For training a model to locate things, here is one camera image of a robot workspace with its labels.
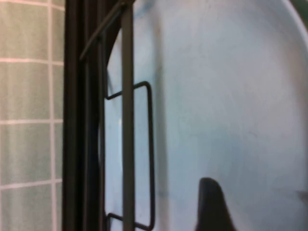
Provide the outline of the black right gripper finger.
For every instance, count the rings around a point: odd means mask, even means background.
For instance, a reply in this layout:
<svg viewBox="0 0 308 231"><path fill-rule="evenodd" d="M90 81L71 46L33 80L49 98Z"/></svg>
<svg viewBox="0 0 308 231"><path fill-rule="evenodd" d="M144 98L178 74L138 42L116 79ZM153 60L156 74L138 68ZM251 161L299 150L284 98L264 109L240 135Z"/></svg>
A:
<svg viewBox="0 0 308 231"><path fill-rule="evenodd" d="M198 191L197 231L236 230L229 213L224 193L212 178L201 178Z"/></svg>

